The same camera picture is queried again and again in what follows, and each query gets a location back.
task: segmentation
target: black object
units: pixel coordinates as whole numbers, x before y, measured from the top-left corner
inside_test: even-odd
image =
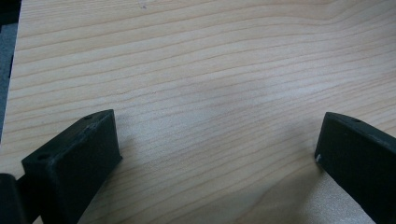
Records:
[[[17,182],[0,175],[1,223],[77,223],[120,162],[113,110],[91,114],[22,160]]]
[[[326,113],[317,162],[376,223],[396,223],[396,139],[348,116]]]
[[[12,64],[14,64],[14,55],[12,55],[12,56],[11,56],[11,62],[9,63],[9,73],[8,73],[8,78],[11,78]]]
[[[21,0],[0,1],[0,26],[18,22],[21,11]]]

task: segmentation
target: black clamp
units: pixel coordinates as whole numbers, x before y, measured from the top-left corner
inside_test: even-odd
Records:
[[[113,110],[91,114],[23,159],[25,175],[0,174],[0,220],[75,224],[122,159]]]
[[[316,161],[376,223],[396,223],[396,139],[345,115],[326,113]]]

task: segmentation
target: wooden table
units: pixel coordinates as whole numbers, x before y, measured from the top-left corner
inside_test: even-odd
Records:
[[[80,223],[372,223],[314,163],[326,111],[396,135],[396,1],[27,0],[0,172],[113,108]]]

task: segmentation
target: wood grain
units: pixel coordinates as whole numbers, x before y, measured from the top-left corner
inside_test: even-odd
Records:
[[[315,165],[326,111],[396,135],[396,2],[23,1],[3,173],[113,108],[80,223],[373,223]]]

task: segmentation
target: wooden surface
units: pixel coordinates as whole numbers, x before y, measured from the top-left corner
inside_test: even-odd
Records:
[[[396,1],[23,1],[0,172],[113,108],[80,223],[372,223],[314,164],[326,111],[396,135]]]

